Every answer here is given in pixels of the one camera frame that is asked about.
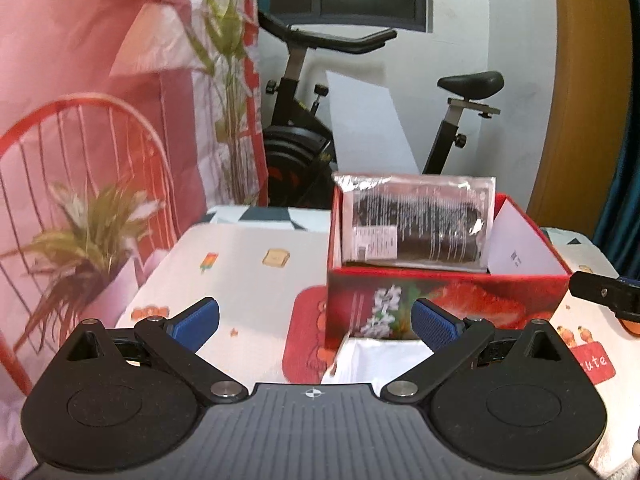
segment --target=plastic package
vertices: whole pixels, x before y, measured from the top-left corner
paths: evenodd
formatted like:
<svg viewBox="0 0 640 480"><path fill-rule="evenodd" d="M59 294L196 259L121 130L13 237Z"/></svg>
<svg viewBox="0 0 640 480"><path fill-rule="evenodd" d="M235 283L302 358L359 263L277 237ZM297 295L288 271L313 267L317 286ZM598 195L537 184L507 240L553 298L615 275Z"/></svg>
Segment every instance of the plastic package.
<svg viewBox="0 0 640 480"><path fill-rule="evenodd" d="M342 260L486 272L495 179L334 174L342 199Z"/></svg>

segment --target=tall green plant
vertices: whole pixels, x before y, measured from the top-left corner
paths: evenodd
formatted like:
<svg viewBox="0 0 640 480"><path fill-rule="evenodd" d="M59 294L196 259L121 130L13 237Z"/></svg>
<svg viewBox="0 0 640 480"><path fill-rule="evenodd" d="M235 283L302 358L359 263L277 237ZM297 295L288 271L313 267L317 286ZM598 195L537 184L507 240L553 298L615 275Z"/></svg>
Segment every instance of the tall green plant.
<svg viewBox="0 0 640 480"><path fill-rule="evenodd" d="M193 29L186 34L193 51L204 66L204 72L214 79L214 88L223 108L223 117L213 125L218 142L229 148L230 167L223 168L225 179L230 183L236 203L247 200L244 183L247 182L248 168L245 167L240 150L240 127L246 113L246 93L242 86L242 61L246 57L244 49L244 20L238 8L242 0L205 0L206 12L202 14L204 30L209 43L201 41ZM223 91L216 78L222 79Z"/></svg>
<svg viewBox="0 0 640 480"><path fill-rule="evenodd" d="M146 192L107 186L97 196L82 200L62 184L49 186L66 228L48 229L30 244L0 257L32 254L31 276L49 277L49 285L31 314L24 333L14 345L17 351L37 327L41 327L42 350L47 330L60 344L82 311L116 278L137 243L149 234L148 219L162 207L148 200Z"/></svg>

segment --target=white pot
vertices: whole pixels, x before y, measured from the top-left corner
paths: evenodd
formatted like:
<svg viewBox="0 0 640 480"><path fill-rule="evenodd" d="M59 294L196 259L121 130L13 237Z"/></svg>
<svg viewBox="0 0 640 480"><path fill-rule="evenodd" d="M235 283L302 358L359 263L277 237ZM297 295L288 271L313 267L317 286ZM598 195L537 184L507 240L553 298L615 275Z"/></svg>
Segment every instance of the white pot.
<svg viewBox="0 0 640 480"><path fill-rule="evenodd" d="M130 258L115 279L82 312L82 319L95 317L113 328L138 292L135 260Z"/></svg>

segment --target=exercise bike handlebar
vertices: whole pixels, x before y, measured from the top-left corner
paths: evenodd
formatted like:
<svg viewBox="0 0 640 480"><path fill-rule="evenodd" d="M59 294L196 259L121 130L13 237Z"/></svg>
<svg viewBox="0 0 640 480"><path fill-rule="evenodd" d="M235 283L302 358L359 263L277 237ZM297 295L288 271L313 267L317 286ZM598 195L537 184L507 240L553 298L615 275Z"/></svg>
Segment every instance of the exercise bike handlebar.
<svg viewBox="0 0 640 480"><path fill-rule="evenodd" d="M305 48L337 50L338 52L345 52L347 54L366 54L367 52L372 52L373 50L382 48L387 41L392 40L398 35L392 28L369 34L363 38L341 38L329 34L316 34L304 30L294 30L290 25L281 22L276 17L261 10L258 12L258 20L264 30L287 44L294 44Z"/></svg>

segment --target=red label print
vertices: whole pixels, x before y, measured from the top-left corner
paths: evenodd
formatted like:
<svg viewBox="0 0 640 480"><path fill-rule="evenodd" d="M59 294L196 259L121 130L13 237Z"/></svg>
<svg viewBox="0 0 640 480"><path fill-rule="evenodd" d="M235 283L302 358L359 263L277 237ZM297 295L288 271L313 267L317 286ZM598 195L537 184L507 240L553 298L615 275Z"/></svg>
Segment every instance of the red label print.
<svg viewBox="0 0 640 480"><path fill-rule="evenodd" d="M604 347L598 343L587 343L570 348L580 366L587 373L593 384L599 384L616 375Z"/></svg>

